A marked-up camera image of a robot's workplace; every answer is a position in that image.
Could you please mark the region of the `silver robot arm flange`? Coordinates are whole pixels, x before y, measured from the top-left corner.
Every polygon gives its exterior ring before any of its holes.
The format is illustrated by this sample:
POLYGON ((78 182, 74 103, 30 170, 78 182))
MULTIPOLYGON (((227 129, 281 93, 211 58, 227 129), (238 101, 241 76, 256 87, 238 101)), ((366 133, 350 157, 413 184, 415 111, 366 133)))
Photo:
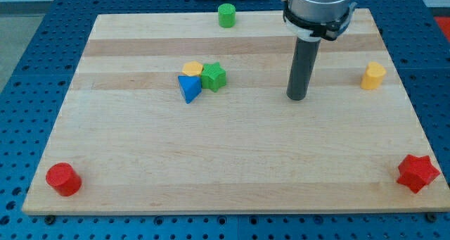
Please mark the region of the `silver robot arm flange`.
POLYGON ((352 0, 282 0, 286 27, 305 42, 334 41, 349 26, 352 0))

